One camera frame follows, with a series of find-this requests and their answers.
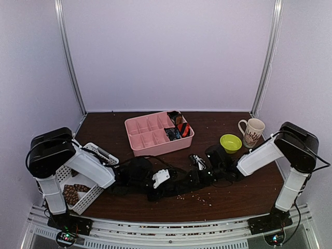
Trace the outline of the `white perforated plastic basket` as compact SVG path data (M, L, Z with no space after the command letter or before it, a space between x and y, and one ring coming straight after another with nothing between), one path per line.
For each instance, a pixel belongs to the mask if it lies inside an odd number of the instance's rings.
M115 165L119 163L118 158L104 151L102 148L98 147L94 143L87 143L86 145L84 145L84 148L96 152L110 165ZM104 189L99 187L97 183L80 173L72 177L72 169L65 165L61 166L57 170L56 175L61 187L61 191L63 191L65 185L74 186L75 184L78 184L84 185L89 188L89 191L87 192L77 192L78 201L75 203L75 205L71 205L69 204L69 201L66 201L68 209L77 213L78 215L81 215L104 191Z

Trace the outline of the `black necktie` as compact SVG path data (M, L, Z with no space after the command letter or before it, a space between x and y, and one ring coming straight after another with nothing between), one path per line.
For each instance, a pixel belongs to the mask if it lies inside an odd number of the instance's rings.
M189 178L180 179L179 181L167 180L161 183L156 189L152 188L148 190L146 195L148 201L158 201L162 198L182 195L188 192L200 190L204 187L206 187L205 184Z

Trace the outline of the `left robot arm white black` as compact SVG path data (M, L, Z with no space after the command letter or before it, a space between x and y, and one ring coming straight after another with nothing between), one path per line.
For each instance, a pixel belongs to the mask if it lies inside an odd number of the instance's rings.
M59 168L66 166L116 195L125 195L131 190L154 195L178 173L184 172L162 159L158 161L166 168L154 171L149 160L150 156L139 156L112 164L104 150L81 146L71 130L62 127L31 140L25 166L43 192L50 218L63 230L70 230L75 220L69 215L68 202L57 180Z

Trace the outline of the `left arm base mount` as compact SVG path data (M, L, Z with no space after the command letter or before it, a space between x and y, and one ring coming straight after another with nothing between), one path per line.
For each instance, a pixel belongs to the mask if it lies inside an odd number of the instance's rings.
M49 218L47 225L49 227L57 228L59 230L70 232L74 235L90 234L93 221L88 218L81 218L76 216L56 215Z

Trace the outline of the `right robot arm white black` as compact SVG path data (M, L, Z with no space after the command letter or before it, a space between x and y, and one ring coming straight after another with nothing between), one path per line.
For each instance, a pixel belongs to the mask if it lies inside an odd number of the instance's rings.
M304 190L312 173L317 170L316 162L322 160L318 148L319 140L314 134L291 122L285 122L278 132L237 160L232 160L223 145L213 145L205 151L209 167L204 165L200 157L191 155L196 169L189 172L189 183L195 187L209 186L221 178L237 182L280 158L286 158L290 163L290 172L266 217L266 225L277 229L285 222L286 213Z

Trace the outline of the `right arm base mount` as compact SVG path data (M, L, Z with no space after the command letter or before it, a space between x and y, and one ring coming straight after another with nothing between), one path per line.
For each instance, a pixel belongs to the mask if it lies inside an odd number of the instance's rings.
M293 221L288 214L268 214L250 218L247 222L252 235L281 230L282 228L293 224Z

